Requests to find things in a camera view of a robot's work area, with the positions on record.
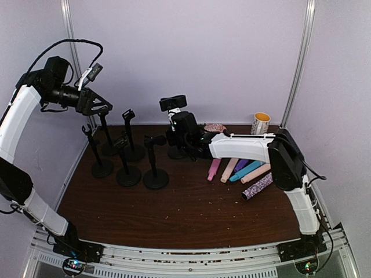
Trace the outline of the black small-mic stand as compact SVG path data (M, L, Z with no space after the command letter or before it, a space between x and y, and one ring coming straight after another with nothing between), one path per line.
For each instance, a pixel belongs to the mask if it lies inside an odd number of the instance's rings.
M122 168L116 174L116 181L122 187L131 187L138 184L141 180L141 171L135 166L130 166L127 163L125 155L125 147L127 145L126 138L120 136L114 141L114 146L118 150L118 155L122 162Z

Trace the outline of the purple microphone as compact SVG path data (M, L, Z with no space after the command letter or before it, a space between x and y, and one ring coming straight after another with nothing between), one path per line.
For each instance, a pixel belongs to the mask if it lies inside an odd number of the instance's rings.
M244 167L246 167L249 164L249 159L240 159L236 166L234 167L234 172L238 172L242 170Z

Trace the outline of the blue-head microphone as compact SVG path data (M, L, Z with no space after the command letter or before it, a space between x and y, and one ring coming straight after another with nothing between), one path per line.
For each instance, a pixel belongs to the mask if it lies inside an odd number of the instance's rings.
M241 178L243 178L244 176L246 176L247 174L251 173L252 171L254 171L255 169L259 168L260 166L262 166L264 164L265 164L264 162L261 162L261 161L258 161L258 160L254 161L254 162L250 163L249 165L245 166L244 168L242 168L240 171L237 171L234 175L232 175L229 178L229 181L230 182L238 181Z

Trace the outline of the black blue-mic stand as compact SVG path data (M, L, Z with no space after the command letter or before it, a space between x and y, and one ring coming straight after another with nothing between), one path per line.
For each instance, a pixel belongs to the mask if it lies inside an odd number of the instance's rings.
M135 117L135 113L132 109L126 110L122 114L122 118L125 123L125 135L128 139L129 145L124 148L127 161L138 162L145 157L145 149L142 145L135 144L133 141L133 134L130 122Z

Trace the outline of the beige pink microphone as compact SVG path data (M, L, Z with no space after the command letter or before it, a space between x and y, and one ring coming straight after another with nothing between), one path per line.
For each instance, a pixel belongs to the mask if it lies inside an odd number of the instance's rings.
M271 169L271 165L269 163L266 163L264 165L261 165L257 169L251 171L249 174L245 175L243 178L240 179L240 181L241 183L245 184L257 178L258 176L270 171L270 169Z

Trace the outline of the black glitter-mic stand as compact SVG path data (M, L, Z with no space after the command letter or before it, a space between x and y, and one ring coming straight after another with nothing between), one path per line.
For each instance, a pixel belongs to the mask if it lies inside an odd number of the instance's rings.
M187 100L185 95L176 95L173 97L164 97L159 101L159 105L162 112L168 112L168 110L173 108L183 108L187 106ZM166 131L166 138L169 144L168 157L173 160L184 159L187 157L186 152L181 146L180 136L176 130L176 124L172 121L170 126Z

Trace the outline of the glitter silver-head microphone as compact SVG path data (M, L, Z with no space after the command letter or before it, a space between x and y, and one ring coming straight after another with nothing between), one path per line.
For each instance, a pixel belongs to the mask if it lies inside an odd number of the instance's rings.
M263 189L272 184L272 182L273 182L272 173L266 174L263 178L255 182L252 186L250 186L241 193L243 200L251 199L258 193L260 193Z

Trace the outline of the pale pink small microphone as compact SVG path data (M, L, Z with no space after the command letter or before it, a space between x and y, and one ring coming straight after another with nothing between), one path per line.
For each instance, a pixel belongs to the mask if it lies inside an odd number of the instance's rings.
M238 158L231 158L227 164L227 166L225 167L222 175L221 175L221 178L220 178L220 181L222 183L226 183L228 181L228 179L230 178L235 166L237 165L239 159Z

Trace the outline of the black pink-mic stand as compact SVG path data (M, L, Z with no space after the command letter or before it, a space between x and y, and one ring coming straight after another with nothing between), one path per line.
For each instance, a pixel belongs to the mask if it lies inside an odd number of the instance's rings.
M144 146L148 152L148 160L151 165L151 170L147 171L143 176L144 185L151 190L159 190L167 186L169 183L169 175L165 170L159 169L156 166L156 157L154 146L163 146L166 144L165 136L144 136Z

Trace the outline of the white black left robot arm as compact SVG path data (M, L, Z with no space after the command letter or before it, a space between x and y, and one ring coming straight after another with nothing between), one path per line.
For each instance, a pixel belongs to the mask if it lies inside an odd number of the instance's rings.
M13 100L1 119L1 196L53 236L62 237L61 248L69 256L78 257L83 252L83 244L73 237L76 234L74 225L43 200L30 175L14 163L20 141L37 106L57 104L62 108L73 108L83 116L112 110L111 103L87 86L102 71L101 64L89 66L77 86L66 84L68 68L66 59L54 56L47 59L42 69L26 72L16 85Z

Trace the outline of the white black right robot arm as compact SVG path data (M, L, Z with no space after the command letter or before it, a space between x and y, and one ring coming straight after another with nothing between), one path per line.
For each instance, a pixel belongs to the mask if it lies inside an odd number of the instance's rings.
M270 164L275 185L290 200L303 239L297 243L301 255L319 247L319 220L310 196L305 159L286 129L263 135L207 132L197 124L194 114L178 108L168 110L170 144L179 145L191 159L249 159Z

